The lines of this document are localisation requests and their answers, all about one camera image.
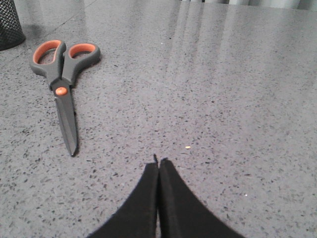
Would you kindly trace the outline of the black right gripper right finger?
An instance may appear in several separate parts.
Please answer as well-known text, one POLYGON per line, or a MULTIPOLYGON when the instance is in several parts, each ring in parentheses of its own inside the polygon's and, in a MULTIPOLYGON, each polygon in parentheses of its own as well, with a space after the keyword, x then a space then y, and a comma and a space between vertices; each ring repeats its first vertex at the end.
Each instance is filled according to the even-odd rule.
POLYGON ((159 220, 163 238, 241 238, 189 189, 172 161, 159 168, 159 220))

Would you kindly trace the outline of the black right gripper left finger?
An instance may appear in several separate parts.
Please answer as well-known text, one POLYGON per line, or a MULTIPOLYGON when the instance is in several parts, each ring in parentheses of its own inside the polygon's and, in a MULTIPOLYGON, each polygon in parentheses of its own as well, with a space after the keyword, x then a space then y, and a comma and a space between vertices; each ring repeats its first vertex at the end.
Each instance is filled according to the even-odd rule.
POLYGON ((154 238, 157 225, 157 163, 144 172, 123 205, 90 235, 91 238, 154 238))

